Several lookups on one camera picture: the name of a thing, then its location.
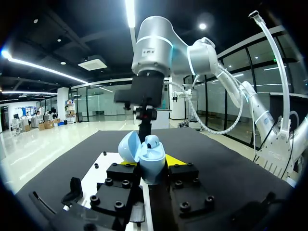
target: black table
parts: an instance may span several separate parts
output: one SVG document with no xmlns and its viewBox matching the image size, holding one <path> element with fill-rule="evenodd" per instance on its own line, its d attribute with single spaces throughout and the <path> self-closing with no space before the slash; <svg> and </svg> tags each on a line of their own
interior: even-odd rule
<svg viewBox="0 0 308 231">
<path fill-rule="evenodd" d="M 17 197 L 33 219 L 41 226 L 47 224 L 30 201 L 30 192 L 36 191 L 54 210 L 60 211 L 63 208 L 61 198 L 70 191 L 70 179 L 82 179 L 103 151 L 118 152 L 118 144 L 127 133 L 98 131 L 30 180 L 17 193 Z M 152 134 L 159 137 L 167 154 L 195 164 L 200 182 L 215 196 L 215 213 L 234 211 L 252 200 L 260 201 L 270 191 L 276 193 L 277 198 L 286 198 L 291 190 L 285 181 L 191 128 L 158 129 L 153 130 Z"/>
</svg>

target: cable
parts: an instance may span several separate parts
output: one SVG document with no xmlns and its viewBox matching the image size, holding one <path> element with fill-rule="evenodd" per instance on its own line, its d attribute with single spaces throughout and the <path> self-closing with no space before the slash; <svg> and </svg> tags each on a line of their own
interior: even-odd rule
<svg viewBox="0 0 308 231">
<path fill-rule="evenodd" d="M 292 157 L 293 144 L 294 144 L 294 130 L 292 131 L 292 138 L 293 138 L 293 139 L 292 139 L 292 148 L 291 148 L 290 157 L 289 157 L 289 160 L 288 160 L 287 166 L 285 167 L 285 169 L 284 169 L 284 171 L 283 171 L 283 174 L 282 174 L 282 176 L 281 176 L 281 178 L 280 178 L 280 179 L 282 179 L 282 178 L 283 178 L 283 176 L 284 176 L 284 174 L 285 174 L 285 172 L 286 172 L 286 170 L 287 170 L 287 168 L 288 168 L 288 165 L 289 165 L 289 163 L 290 163 L 291 157 Z"/>
<path fill-rule="evenodd" d="M 296 111 L 290 111 L 290 116 L 291 115 L 295 115 L 295 117 L 296 117 L 296 127 L 298 128 L 298 126 L 299 126 L 299 117 L 298 117 L 297 112 Z"/>
<path fill-rule="evenodd" d="M 212 133 L 212 134 L 214 134 L 214 135 L 223 135 L 223 134 L 226 134 L 226 133 L 228 133 L 229 131 L 231 131 L 231 130 L 237 125 L 237 123 L 239 122 L 239 120 L 240 120 L 240 118 L 241 118 L 242 111 L 243 111 L 243 96 L 242 96 L 242 95 L 241 95 L 241 106 L 240 106 L 240 111 L 239 111 L 239 114 L 238 114 L 238 116 L 237 116 L 235 122 L 234 122 L 228 129 L 226 129 L 226 130 L 224 130 L 224 131 L 214 131 L 214 130 L 208 128 L 208 127 L 201 121 L 201 119 L 199 118 L 198 114 L 196 113 L 196 110 L 195 110 L 194 107 L 193 107 L 192 101 L 189 99 L 189 96 L 188 96 L 188 94 L 186 93 L 186 91 L 185 91 L 185 89 L 183 88 L 182 85 L 180 85 L 180 84 L 178 84 L 178 83 L 170 82 L 170 81 L 169 81 L 169 82 L 166 81 L 165 84 L 171 84 L 171 85 L 173 85 L 173 86 L 176 86 L 176 87 L 178 87 L 178 88 L 184 93 L 184 96 L 185 96 L 186 100 L 188 101 L 189 106 L 190 106 L 190 108 L 191 108 L 191 110 L 192 110 L 192 112 L 193 112 L 193 116 L 194 116 L 195 119 L 199 122 L 199 124 L 201 125 L 201 127 L 202 127 L 204 130 L 208 131 L 209 133 Z"/>
<path fill-rule="evenodd" d="M 276 123 L 277 123 L 277 122 L 275 122 L 275 123 L 273 124 L 273 126 L 271 126 L 271 128 L 270 128 L 268 134 L 266 135 L 266 137 L 265 137 L 265 139 L 264 139 L 264 141 L 263 141 L 263 142 L 261 143 L 261 145 L 260 145 L 260 149 L 262 148 L 262 146 L 264 145 L 265 141 L 266 141 L 267 138 L 269 137 L 270 132 L 273 130 L 273 128 L 275 127 Z M 255 157 L 254 157 L 253 162 L 257 162 L 258 159 L 259 159 L 259 156 L 258 156 L 258 158 L 257 158 L 256 160 L 255 160 Z"/>
<path fill-rule="evenodd" d="M 256 131 L 255 131 L 255 117 L 254 117 L 254 109 L 252 107 L 252 101 L 249 102 L 250 104 L 250 114 L 252 116 L 252 131 L 254 134 L 254 159 L 256 157 Z"/>
</svg>

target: sticker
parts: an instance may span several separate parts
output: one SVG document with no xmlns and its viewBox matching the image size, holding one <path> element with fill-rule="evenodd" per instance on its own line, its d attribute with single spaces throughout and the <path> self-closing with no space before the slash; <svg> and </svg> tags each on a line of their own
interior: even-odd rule
<svg viewBox="0 0 308 231">
<path fill-rule="evenodd" d="M 267 125 L 269 123 L 269 121 L 270 121 L 269 118 L 265 118 L 264 124 Z"/>
<path fill-rule="evenodd" d="M 149 56 L 151 54 L 154 54 L 155 49 L 154 48 L 144 48 L 142 49 L 142 57 Z"/>
</svg>

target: floor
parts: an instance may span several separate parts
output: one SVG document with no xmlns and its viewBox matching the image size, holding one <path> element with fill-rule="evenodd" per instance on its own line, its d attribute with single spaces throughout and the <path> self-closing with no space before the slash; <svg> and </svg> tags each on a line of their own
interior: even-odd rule
<svg viewBox="0 0 308 231">
<path fill-rule="evenodd" d="M 170 120 L 170 128 L 177 128 L 180 120 Z M 132 120 L 75 123 L 39 131 L 37 128 L 13 136 L 10 131 L 0 134 L 0 169 L 2 180 L 17 193 L 48 164 L 98 130 L 138 130 Z M 254 150 L 226 136 L 204 135 L 252 160 Z"/>
</svg>

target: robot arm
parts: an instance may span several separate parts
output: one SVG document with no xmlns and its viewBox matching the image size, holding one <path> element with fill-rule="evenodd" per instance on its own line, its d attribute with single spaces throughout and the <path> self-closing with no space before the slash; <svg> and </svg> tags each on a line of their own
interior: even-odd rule
<svg viewBox="0 0 308 231">
<path fill-rule="evenodd" d="M 214 74 L 236 107 L 240 108 L 243 96 L 250 103 L 261 139 L 266 139 L 258 155 L 270 156 L 266 156 L 266 159 L 281 168 L 286 167 L 286 160 L 292 156 L 287 167 L 293 169 L 294 162 L 308 146 L 308 115 L 294 132 L 294 136 L 285 140 L 285 137 L 280 136 L 279 128 L 274 124 L 272 116 L 261 103 L 253 87 L 248 82 L 238 84 L 237 80 L 218 63 L 214 43 L 202 38 L 188 46 L 174 32 L 172 24 L 163 17 L 152 16 L 143 21 L 136 43 L 132 71 L 139 76 L 142 73 L 156 71 L 164 77 Z"/>
</svg>

